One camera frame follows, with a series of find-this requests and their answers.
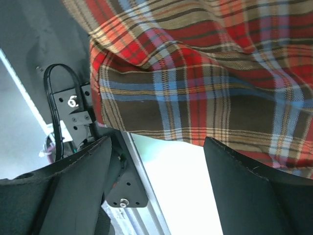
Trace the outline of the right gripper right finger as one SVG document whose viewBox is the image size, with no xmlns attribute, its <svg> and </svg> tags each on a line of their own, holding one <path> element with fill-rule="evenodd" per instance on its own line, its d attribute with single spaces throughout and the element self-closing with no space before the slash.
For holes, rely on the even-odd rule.
<svg viewBox="0 0 313 235">
<path fill-rule="evenodd" d="M 225 235 L 311 235 L 313 181 L 262 164 L 213 138 L 204 153 Z"/>
</svg>

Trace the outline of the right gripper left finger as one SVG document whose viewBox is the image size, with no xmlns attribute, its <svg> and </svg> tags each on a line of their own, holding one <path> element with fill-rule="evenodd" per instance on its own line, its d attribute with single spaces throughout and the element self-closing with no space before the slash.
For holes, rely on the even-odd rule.
<svg viewBox="0 0 313 235">
<path fill-rule="evenodd" d="M 110 164 L 103 137 L 83 150 L 0 182 L 3 235 L 92 235 Z"/>
</svg>

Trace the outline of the red plaid long sleeve shirt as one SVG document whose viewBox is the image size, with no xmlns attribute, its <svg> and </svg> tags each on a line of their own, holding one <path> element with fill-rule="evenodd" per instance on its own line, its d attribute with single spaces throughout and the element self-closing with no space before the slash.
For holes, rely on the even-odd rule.
<svg viewBox="0 0 313 235">
<path fill-rule="evenodd" d="M 65 0 L 103 126 L 313 176 L 310 0 Z"/>
</svg>

